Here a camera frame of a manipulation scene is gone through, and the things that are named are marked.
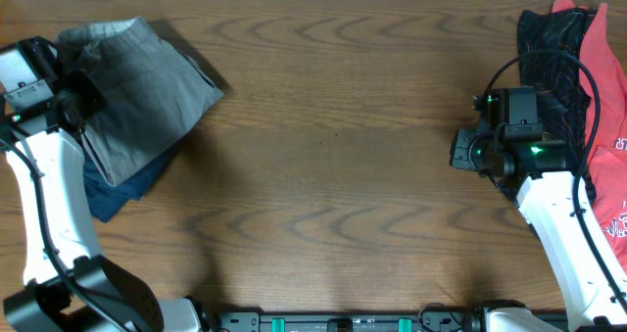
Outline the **grey shorts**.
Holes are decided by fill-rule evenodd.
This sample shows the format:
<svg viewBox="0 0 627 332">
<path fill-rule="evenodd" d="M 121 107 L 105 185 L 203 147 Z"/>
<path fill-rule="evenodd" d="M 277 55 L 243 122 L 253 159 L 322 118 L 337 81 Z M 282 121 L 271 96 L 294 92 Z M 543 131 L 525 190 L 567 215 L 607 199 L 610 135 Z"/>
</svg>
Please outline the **grey shorts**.
<svg viewBox="0 0 627 332">
<path fill-rule="evenodd" d="M 141 17 L 67 29 L 56 44 L 63 67 L 85 71 L 104 97 L 82 141 L 112 187 L 173 146 L 223 95 Z"/>
</svg>

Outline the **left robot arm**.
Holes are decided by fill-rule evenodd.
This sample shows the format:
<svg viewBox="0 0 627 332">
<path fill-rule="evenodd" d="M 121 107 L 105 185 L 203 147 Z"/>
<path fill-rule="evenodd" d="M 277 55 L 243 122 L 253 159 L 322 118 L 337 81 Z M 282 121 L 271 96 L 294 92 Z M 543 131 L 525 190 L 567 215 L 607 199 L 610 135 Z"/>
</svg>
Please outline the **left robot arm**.
<svg viewBox="0 0 627 332">
<path fill-rule="evenodd" d="M 160 300 L 104 255 L 88 208 L 80 136 L 105 105 L 83 70 L 64 71 L 35 36 L 1 50 L 1 150 L 18 180 L 24 288 L 3 302 L 17 331 L 208 331 L 190 297 Z"/>
</svg>

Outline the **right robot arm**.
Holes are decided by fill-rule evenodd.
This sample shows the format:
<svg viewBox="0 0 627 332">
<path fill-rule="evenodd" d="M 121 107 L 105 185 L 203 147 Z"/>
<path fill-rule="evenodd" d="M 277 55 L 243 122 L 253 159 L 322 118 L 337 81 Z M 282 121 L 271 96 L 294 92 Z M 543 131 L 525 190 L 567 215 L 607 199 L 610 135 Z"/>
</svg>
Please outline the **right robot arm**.
<svg viewBox="0 0 627 332">
<path fill-rule="evenodd" d="M 532 87 L 476 96 L 474 129 L 456 132 L 450 164 L 491 180 L 540 240 L 565 305 L 570 331 L 626 328 L 626 274 L 575 178 L 562 140 L 547 140 Z"/>
</svg>

